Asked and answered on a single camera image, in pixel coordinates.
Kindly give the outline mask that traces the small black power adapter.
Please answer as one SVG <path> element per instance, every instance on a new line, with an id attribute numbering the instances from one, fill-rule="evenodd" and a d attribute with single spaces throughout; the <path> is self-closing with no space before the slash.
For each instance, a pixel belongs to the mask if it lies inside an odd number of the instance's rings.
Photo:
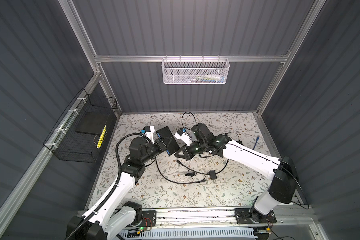
<path id="1" fill-rule="evenodd" d="M 211 180 L 216 180 L 216 179 L 217 179 L 217 173 L 216 173 L 216 171 L 214 171 L 214 170 L 209 171 L 209 176 L 210 176 L 210 179 L 211 179 Z"/>

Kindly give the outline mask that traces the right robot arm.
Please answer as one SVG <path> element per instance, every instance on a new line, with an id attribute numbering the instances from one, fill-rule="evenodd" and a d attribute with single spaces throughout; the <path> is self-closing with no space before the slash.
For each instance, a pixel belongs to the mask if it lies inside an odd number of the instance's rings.
<path id="1" fill-rule="evenodd" d="M 188 161 L 196 155 L 210 153 L 245 165 L 271 181 L 270 186 L 255 199 L 248 211 L 248 217 L 253 222 L 274 223 L 273 208 L 292 202 L 299 177 L 291 158 L 279 159 L 261 154 L 228 135 L 214 136 L 203 123 L 197 123 L 189 131 L 178 129 L 175 138 L 185 143 L 176 152 L 177 158 Z"/>

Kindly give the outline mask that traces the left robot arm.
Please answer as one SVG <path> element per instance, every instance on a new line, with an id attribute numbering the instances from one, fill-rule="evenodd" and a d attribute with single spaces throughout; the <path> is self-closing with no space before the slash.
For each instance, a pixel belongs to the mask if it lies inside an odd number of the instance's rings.
<path id="1" fill-rule="evenodd" d="M 130 154 L 121 161 L 121 143 L 133 137 Z M 143 217 L 142 206 L 134 202 L 117 207 L 126 194 L 134 188 L 146 170 L 146 162 L 167 150 L 172 140 L 159 136 L 156 140 L 143 133 L 132 133 L 122 137 L 116 147 L 118 175 L 112 185 L 81 217 L 74 216 L 68 223 L 67 240 L 113 240 L 128 225 L 137 226 Z"/>

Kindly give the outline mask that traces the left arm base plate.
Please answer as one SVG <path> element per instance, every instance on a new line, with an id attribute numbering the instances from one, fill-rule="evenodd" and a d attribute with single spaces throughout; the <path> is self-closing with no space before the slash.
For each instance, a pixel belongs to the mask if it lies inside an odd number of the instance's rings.
<path id="1" fill-rule="evenodd" d="M 137 228 L 137 227 L 155 227 L 157 220 L 157 211 L 148 211 L 143 210 L 141 219 L 128 227 Z"/>

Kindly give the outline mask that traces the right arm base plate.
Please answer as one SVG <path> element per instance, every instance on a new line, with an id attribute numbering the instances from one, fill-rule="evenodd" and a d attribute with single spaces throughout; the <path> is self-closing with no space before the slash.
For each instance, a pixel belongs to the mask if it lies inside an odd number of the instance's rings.
<path id="1" fill-rule="evenodd" d="M 275 224 L 277 219 L 273 210 L 263 215 L 254 208 L 235 208 L 235 218 L 238 224 Z"/>

